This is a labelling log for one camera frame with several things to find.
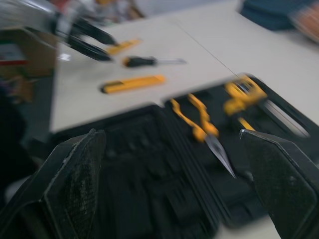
cardboard box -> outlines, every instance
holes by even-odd
[[[50,45],[56,46],[57,40],[54,35],[45,33],[36,33],[43,41]],[[0,64],[0,75],[9,79],[21,74],[21,68],[31,78],[52,76],[55,67],[56,50],[45,46],[34,39],[26,32],[16,29],[7,30],[0,33],[0,42],[15,44],[25,61],[15,63]]]

yellow pliers handle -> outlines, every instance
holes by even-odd
[[[204,103],[200,101],[197,97],[195,97],[193,94],[188,95],[188,100],[199,110],[200,121],[203,130],[207,134],[212,134],[218,137],[218,129],[210,122],[210,116],[207,113],[206,105],[204,105]]]
[[[174,112],[179,117],[181,117],[186,123],[188,123],[191,127],[193,127],[193,135],[197,141],[204,142],[205,138],[207,137],[207,134],[213,134],[217,137],[218,130],[216,129],[216,127],[213,124],[211,124],[209,122],[210,117],[206,111],[206,109],[207,109],[206,106],[198,98],[196,98],[192,94],[188,95],[188,99],[196,108],[198,108],[198,110],[200,112],[201,123],[203,126],[202,128],[199,125],[197,125],[196,123],[194,123],[193,121],[191,121],[189,118],[187,118],[185,115],[183,115],[183,113],[180,110],[179,103],[176,100],[171,99],[170,102],[173,105]]]

table surface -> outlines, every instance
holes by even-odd
[[[176,13],[187,34],[230,71],[255,75],[319,124],[319,44],[297,32],[272,32],[238,13],[241,1],[223,1]]]
[[[222,78],[246,72],[263,80],[284,99],[319,123],[319,46],[298,33],[274,33],[236,12],[229,0],[105,29],[118,41],[141,38],[143,43],[99,63],[60,45],[70,61],[58,63],[50,129],[57,132],[89,121],[137,108],[161,105],[165,99],[191,92]],[[126,69],[128,55],[183,58],[188,64]],[[104,95],[105,82],[163,74],[160,86]],[[221,227],[217,239],[279,239],[269,218],[240,230]]]
[[[94,61],[61,45],[59,54],[69,54],[70,61],[57,65],[50,122],[52,132],[102,119],[147,103],[160,105],[178,92],[233,75],[180,29],[173,19],[157,17],[105,30],[119,42],[141,38],[143,43],[115,56],[113,63]],[[134,55],[183,58],[187,64],[124,68],[121,65],[122,59]],[[157,74],[166,76],[165,84],[111,95],[99,91],[99,87],[109,81]]]

tool case compartment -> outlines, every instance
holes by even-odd
[[[271,100],[286,111],[287,114],[302,125],[308,132],[311,132],[311,136],[302,138],[294,135],[287,127],[282,127],[283,124],[275,120],[271,113],[265,109],[265,100],[250,106],[244,112],[244,119],[257,131],[293,141],[310,158],[312,157],[312,159],[316,161],[315,157],[318,155],[319,150],[318,147],[315,146],[315,143],[319,140],[319,127],[267,87],[262,81],[254,76],[249,77],[265,91],[268,95],[267,100]],[[192,134],[192,128],[173,111],[170,100],[165,103],[167,113],[175,118],[175,122],[182,130],[186,144],[194,151],[194,155],[196,155],[197,160],[210,178],[210,184],[213,190],[219,196],[220,204],[222,205],[219,207],[220,215],[222,216],[224,224],[232,228],[243,226],[267,213],[261,205],[258,195],[247,180],[250,174],[250,166],[244,147],[240,141],[240,128],[238,128],[238,124],[235,124],[233,119],[224,112],[224,103],[231,99],[225,91],[224,85],[234,80],[236,79],[226,79],[218,85],[211,87],[205,86],[205,89],[191,93],[206,105],[207,112],[210,115],[210,121],[219,130],[218,139],[223,145],[235,173],[240,176],[237,177],[237,179],[234,179],[223,167],[210,151],[207,144],[198,143],[196,141]],[[184,94],[172,98],[180,104],[181,112],[186,117],[200,125],[199,111],[188,100],[187,96],[188,94]]]
[[[94,227],[114,239],[211,238],[219,220],[199,171],[170,119],[148,106],[57,133],[53,144],[102,129],[106,134]]]

screwdriver black handle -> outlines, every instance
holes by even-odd
[[[139,67],[139,66],[153,66],[156,65],[157,61],[155,58],[142,58],[142,57],[127,57],[123,60],[123,65],[126,67]]]

